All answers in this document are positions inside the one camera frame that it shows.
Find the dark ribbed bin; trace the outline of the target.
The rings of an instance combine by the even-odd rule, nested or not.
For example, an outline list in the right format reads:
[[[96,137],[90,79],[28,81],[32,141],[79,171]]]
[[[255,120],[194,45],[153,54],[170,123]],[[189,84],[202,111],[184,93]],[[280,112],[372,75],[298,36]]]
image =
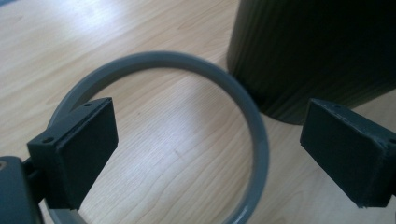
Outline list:
[[[396,0],[241,0],[227,65],[282,122],[312,98],[362,105],[396,90]]]

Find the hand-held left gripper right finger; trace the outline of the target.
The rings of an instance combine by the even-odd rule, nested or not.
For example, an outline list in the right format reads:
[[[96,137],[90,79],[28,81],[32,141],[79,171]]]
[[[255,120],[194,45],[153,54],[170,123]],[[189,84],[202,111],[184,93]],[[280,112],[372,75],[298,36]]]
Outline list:
[[[302,147],[359,208],[396,196],[396,133],[333,102],[312,99]]]

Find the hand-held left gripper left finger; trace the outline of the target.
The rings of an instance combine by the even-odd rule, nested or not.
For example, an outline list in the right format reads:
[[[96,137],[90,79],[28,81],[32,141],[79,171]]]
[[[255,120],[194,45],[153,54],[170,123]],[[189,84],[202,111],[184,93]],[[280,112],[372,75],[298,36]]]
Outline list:
[[[48,180],[49,208],[78,210],[118,142],[110,97],[80,105],[28,142],[33,166]]]

